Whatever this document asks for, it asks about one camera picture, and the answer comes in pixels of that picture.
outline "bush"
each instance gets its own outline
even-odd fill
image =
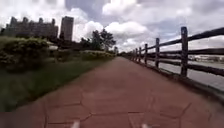
[[[71,50],[58,50],[56,53],[57,61],[65,62],[71,59],[72,51]]]
[[[111,58],[114,57],[114,55],[103,51],[83,51],[81,52],[81,57],[84,60],[98,60]]]
[[[39,68],[47,57],[47,42],[39,39],[0,39],[0,66],[7,71],[20,72]]]

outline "wooden post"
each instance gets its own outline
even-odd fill
[[[156,56],[155,56],[155,66],[156,66],[156,68],[159,68],[159,52],[160,52],[159,42],[160,42],[160,39],[156,38]]]
[[[147,65],[148,44],[145,44],[145,65]]]
[[[136,48],[135,49],[135,61],[137,61],[138,60],[138,49]]]
[[[132,58],[131,58],[131,60],[134,61],[134,59],[135,59],[135,50],[132,50]]]
[[[130,56],[130,60],[132,60],[132,57],[133,57],[133,51],[130,52],[129,56]]]
[[[181,27],[182,54],[181,54],[181,76],[187,76],[188,64],[188,31],[187,27]]]
[[[142,58],[142,48],[139,47],[139,57],[138,57],[138,62],[141,62],[141,58]]]

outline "railing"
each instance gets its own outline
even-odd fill
[[[188,37],[188,30],[187,27],[181,28],[181,39],[165,42],[160,44],[160,39],[156,39],[156,45],[148,47],[148,44],[145,44],[144,48],[139,48],[131,51],[129,53],[130,59],[136,62],[141,62],[141,60],[144,58],[145,65],[148,65],[148,60],[155,61],[155,67],[159,69],[160,63],[165,64],[171,64],[175,66],[180,66],[180,76],[181,77],[187,77],[187,71],[188,69],[196,70],[196,71],[202,71],[206,73],[211,73],[214,75],[220,75],[224,76],[224,70],[213,68],[213,67],[207,67],[202,65],[195,65],[195,64],[189,64],[188,63],[188,55],[224,55],[224,48],[209,48],[209,49],[199,49],[199,50],[188,50],[188,42],[214,37],[214,36],[220,36],[224,35],[224,28],[219,28],[211,31],[206,31],[200,34],[196,34],[193,36]],[[163,51],[160,52],[160,48],[164,46],[170,46],[174,44],[181,44],[182,49],[176,50],[176,51]],[[148,53],[148,50],[155,49],[155,52]],[[170,61],[170,59],[177,59],[181,60],[180,62],[177,61]]]

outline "grassy slope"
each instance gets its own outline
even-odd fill
[[[9,74],[0,70],[0,111],[10,111],[33,101],[103,62],[105,60],[77,59],[66,63],[49,64],[40,70],[23,74]]]

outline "brick pavement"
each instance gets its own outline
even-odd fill
[[[10,113],[0,128],[224,128],[224,108],[123,58]]]

